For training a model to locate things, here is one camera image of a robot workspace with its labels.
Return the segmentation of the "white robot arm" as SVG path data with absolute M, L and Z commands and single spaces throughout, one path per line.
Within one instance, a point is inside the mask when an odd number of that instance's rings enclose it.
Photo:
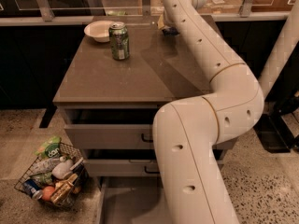
M 154 150 L 174 224 L 239 224 L 213 147 L 250 130 L 299 38 L 299 0 L 260 76 L 197 10 L 206 0 L 163 0 L 164 23 L 175 26 L 212 88 L 207 95 L 162 106 L 153 122 Z

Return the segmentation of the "black robot base tray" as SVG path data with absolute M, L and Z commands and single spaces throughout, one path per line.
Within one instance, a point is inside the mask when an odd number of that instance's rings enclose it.
M 299 135 L 294 136 L 280 115 L 262 114 L 254 126 L 263 148 L 270 153 L 289 153 L 299 148 Z

